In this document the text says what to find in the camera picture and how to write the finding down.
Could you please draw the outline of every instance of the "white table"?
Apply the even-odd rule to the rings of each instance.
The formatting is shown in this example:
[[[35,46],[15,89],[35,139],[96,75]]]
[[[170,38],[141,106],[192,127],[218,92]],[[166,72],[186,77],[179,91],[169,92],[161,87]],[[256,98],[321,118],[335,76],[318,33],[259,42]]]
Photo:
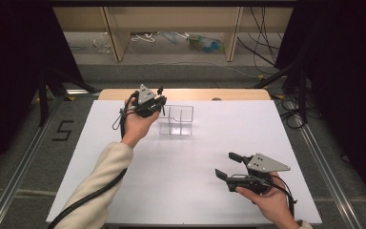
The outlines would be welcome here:
[[[112,124],[122,100],[95,101],[47,221],[57,216],[101,150],[120,139]],[[156,123],[134,149],[134,159],[110,206],[107,223],[150,226],[257,226],[270,223],[257,207],[214,174],[246,174],[228,159],[261,153],[291,166],[280,173],[294,198],[295,217],[321,223],[273,101],[168,101],[194,106],[192,135],[160,135]]]

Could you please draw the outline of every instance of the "white sleeve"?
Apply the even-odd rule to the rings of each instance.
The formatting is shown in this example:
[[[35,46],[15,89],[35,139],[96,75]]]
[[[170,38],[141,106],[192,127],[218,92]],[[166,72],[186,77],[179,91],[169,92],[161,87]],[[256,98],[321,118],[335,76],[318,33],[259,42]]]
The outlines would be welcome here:
[[[132,162],[132,148],[112,142],[102,152],[91,174],[75,189],[64,209],[94,193],[114,180]],[[55,228],[100,228],[105,223],[108,207],[121,181],[101,196],[94,198],[64,217]]]
[[[314,229],[314,227],[311,226],[311,224],[309,224],[308,222],[302,220],[302,223],[298,223],[301,224],[301,226],[298,229]]]

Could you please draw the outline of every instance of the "clear acrylic box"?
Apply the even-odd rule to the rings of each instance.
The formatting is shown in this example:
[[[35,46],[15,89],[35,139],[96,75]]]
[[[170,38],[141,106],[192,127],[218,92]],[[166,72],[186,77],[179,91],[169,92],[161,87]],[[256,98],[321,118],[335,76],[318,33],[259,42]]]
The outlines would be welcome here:
[[[160,113],[157,122],[161,135],[191,135],[193,124],[192,106],[165,106],[165,114]]]

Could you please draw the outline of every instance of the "cabinet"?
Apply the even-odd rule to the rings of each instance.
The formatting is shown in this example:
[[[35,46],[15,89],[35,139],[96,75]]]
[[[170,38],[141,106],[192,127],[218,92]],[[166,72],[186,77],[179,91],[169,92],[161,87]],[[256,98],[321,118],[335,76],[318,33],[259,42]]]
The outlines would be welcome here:
[[[292,8],[266,8],[267,32],[283,33]],[[262,8],[243,7],[96,7],[54,8],[63,31],[106,31],[115,61],[122,61],[131,32],[221,32],[227,61],[234,60],[239,32],[259,32]]]

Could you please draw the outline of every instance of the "wrist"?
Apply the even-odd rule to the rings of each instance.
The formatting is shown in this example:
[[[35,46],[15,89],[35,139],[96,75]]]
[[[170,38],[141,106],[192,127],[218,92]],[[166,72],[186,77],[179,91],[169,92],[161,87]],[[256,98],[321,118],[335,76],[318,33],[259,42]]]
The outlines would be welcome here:
[[[131,148],[134,148],[138,141],[138,137],[134,137],[132,135],[124,135],[120,142],[130,146]]]
[[[298,229],[299,224],[295,221],[293,216],[284,217],[274,223],[279,229]]]

